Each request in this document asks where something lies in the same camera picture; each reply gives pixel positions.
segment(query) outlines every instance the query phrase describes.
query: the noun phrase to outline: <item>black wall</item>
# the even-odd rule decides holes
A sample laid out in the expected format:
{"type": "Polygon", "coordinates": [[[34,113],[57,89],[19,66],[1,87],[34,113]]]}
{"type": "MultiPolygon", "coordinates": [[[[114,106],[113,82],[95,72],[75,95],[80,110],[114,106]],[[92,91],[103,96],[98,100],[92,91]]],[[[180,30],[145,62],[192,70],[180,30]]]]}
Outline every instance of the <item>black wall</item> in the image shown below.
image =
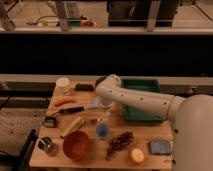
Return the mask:
{"type": "Polygon", "coordinates": [[[213,35],[0,34],[0,73],[213,76],[213,35]]]}

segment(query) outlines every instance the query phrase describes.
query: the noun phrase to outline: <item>brown bowl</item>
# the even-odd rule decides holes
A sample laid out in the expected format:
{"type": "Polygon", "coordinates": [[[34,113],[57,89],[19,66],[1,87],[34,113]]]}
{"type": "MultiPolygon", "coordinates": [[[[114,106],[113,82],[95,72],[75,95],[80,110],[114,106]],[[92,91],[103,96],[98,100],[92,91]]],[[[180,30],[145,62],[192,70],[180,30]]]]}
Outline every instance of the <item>brown bowl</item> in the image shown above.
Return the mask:
{"type": "Polygon", "coordinates": [[[63,143],[64,154],[72,160],[81,160],[89,152],[91,141],[88,135],[82,131],[68,134],[63,143]]]}

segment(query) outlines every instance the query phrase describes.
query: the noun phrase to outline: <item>green plastic bin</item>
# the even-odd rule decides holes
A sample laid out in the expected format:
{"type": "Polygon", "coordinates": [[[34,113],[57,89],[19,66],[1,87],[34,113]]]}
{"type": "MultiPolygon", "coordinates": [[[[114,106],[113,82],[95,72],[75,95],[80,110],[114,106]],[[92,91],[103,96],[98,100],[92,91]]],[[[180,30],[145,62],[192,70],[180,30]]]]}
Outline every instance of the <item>green plastic bin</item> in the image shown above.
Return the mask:
{"type": "MultiPolygon", "coordinates": [[[[132,90],[141,90],[160,93],[160,86],[157,80],[151,79],[122,79],[122,87],[132,90]]],[[[165,119],[147,113],[131,106],[123,105],[123,117],[125,121],[137,122],[163,122],[165,119]]]]}

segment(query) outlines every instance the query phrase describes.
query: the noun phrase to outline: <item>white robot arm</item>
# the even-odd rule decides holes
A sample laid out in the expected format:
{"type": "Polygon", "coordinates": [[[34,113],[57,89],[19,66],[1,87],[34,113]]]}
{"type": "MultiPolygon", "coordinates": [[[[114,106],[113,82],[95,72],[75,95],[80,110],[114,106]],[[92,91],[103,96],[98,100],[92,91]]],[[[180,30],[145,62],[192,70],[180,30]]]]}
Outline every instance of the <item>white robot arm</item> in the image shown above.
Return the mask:
{"type": "Polygon", "coordinates": [[[96,87],[104,103],[119,101],[174,122],[172,171],[213,171],[213,97],[196,95],[187,99],[120,87],[116,75],[96,87]]]}
{"type": "Polygon", "coordinates": [[[174,120],[174,113],[185,99],[174,95],[124,89],[120,86],[120,78],[110,75],[96,87],[96,92],[105,102],[106,99],[119,101],[170,120],[174,120]]]}

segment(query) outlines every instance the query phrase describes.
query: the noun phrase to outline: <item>white cup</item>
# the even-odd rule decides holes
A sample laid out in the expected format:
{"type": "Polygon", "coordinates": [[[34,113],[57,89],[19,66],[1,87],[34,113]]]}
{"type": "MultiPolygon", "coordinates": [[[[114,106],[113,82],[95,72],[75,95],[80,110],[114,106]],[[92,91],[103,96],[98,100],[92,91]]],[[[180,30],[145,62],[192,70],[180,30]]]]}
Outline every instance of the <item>white cup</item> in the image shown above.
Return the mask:
{"type": "Polygon", "coordinates": [[[63,95],[70,95],[70,80],[66,77],[57,79],[56,86],[61,89],[63,95]]]}

